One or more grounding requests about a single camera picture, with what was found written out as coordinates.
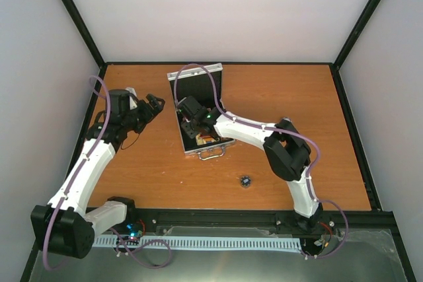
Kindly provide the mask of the aluminium poker set case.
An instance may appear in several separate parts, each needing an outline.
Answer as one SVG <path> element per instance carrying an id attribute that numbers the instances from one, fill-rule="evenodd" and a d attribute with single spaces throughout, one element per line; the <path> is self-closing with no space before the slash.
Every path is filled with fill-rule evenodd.
<path id="1" fill-rule="evenodd" d="M 222 78 L 223 66 L 221 63 L 206 65 L 204 68 L 188 65 L 181 72 L 167 73 L 174 100 L 181 102 L 184 98 L 191 96 L 209 111 L 215 107 L 214 96 L 221 98 Z M 178 121 L 182 148 L 186 156 L 191 155 L 197 156 L 200 160 L 211 160 L 222 157 L 226 148 L 235 143 L 234 139 L 218 137 L 220 138 L 219 142 L 198 146 L 196 140 L 190 139 L 182 130 L 180 124 L 186 118 L 179 110 L 176 111 L 176 119 Z"/>

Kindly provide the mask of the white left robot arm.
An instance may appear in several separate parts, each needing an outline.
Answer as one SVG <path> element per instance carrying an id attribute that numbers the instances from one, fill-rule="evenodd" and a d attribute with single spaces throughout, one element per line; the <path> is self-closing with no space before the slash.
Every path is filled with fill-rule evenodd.
<path id="1" fill-rule="evenodd" d="M 69 176 L 45 206 L 37 205 L 31 212 L 36 245 L 44 254 L 82 259 L 95 239 L 112 227 L 128 231 L 137 225 L 133 199 L 112 196 L 92 211 L 87 206 L 128 133 L 140 134 L 163 111 L 165 101 L 152 94 L 140 100 L 132 88 L 110 90 L 104 99 L 104 110 L 88 129 Z"/>

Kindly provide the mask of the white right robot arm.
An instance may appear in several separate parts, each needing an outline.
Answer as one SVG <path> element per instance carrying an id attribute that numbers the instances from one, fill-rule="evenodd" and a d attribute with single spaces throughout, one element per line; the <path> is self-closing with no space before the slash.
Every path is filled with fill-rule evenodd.
<path id="1" fill-rule="evenodd" d="M 323 207 L 311 181 L 311 149 L 289 120 L 256 122 L 219 106 L 210 110 L 192 96 L 177 102 L 176 109 L 184 118 L 181 127 L 190 137 L 202 133 L 214 139 L 235 139 L 264 151 L 272 172 L 288 185 L 296 227 L 306 233 L 315 229 Z"/>

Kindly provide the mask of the left controller board with LED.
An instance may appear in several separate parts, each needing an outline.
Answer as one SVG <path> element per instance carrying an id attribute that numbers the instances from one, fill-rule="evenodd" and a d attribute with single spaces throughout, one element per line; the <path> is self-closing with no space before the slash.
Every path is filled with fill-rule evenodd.
<path id="1" fill-rule="evenodd" d="M 139 240 L 146 233 L 145 223 L 142 220 L 128 223 L 126 228 L 128 230 L 128 240 Z"/>

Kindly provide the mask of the black aluminium frame rail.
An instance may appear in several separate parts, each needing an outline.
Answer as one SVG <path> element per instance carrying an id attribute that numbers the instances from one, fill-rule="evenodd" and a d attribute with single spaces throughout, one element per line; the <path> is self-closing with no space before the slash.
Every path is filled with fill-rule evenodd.
<path id="1" fill-rule="evenodd" d="M 266 229 L 276 234 L 311 236 L 323 232 L 318 222 L 333 221 L 340 229 L 390 229 L 397 225 L 392 212 L 321 211 L 312 221 L 303 221 L 293 211 L 230 211 L 206 209 L 130 209 L 122 221 L 112 221 L 118 232 L 127 234 L 126 225 L 142 220 L 146 232 L 159 233 L 172 227 L 239 227 Z"/>

